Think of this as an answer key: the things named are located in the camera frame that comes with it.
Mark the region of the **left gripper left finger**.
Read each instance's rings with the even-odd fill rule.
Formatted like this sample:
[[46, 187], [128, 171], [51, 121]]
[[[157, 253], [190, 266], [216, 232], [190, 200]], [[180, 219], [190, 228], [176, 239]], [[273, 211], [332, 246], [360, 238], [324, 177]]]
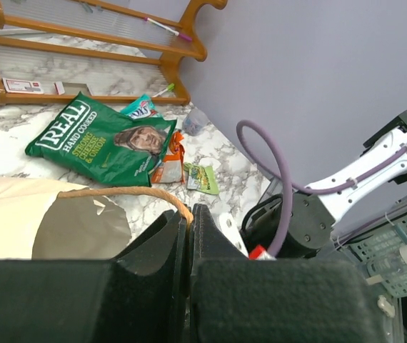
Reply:
[[167, 211], [111, 259], [0, 260], [0, 342], [179, 342], [186, 238]]

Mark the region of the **small green candy packet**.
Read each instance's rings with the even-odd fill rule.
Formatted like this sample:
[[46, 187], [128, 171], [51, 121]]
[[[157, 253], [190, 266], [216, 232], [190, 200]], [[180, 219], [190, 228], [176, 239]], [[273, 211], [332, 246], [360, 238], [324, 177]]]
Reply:
[[219, 187], [211, 166], [199, 166], [186, 162], [184, 170], [188, 175], [186, 188], [204, 194], [219, 195]]

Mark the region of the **teal candy bag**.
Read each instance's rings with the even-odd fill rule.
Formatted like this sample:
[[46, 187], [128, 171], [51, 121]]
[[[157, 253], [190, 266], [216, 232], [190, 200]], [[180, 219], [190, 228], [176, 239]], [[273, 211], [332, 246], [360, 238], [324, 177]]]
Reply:
[[162, 117], [157, 112], [152, 98], [147, 94], [137, 98], [134, 102], [123, 108], [120, 113], [132, 120]]

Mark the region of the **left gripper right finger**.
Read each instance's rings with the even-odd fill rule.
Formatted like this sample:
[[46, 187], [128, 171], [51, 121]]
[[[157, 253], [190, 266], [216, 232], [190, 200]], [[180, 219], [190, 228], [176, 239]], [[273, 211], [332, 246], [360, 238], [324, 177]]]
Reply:
[[350, 262], [251, 261], [193, 207], [192, 342], [402, 342], [400, 314]]

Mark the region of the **orange snack bag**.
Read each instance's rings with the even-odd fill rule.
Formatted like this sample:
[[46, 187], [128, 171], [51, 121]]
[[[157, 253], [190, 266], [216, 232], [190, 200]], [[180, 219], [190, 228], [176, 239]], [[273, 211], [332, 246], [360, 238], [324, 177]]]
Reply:
[[183, 139], [180, 131], [173, 133], [166, 155], [151, 177], [153, 184], [184, 183], [185, 149], [181, 143]]

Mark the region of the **green crisps bag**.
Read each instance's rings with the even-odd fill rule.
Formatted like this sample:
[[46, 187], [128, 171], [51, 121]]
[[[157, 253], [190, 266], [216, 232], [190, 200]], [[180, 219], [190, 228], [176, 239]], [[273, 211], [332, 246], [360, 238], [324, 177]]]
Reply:
[[174, 120], [132, 119], [78, 93], [25, 153], [107, 186], [149, 187], [175, 128]]

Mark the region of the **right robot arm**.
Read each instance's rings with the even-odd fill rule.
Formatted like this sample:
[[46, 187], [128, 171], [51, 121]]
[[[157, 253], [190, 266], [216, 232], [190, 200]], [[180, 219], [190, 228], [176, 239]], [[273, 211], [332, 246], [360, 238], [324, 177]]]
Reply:
[[244, 129], [256, 132], [267, 144], [278, 165], [275, 177], [282, 190], [251, 209], [241, 227], [250, 259], [310, 257], [331, 238], [334, 226], [365, 196], [389, 182], [407, 182], [407, 111], [402, 112], [370, 139], [363, 153], [340, 171], [300, 186], [292, 176], [281, 150], [252, 121], [236, 126], [238, 140], [256, 163]]

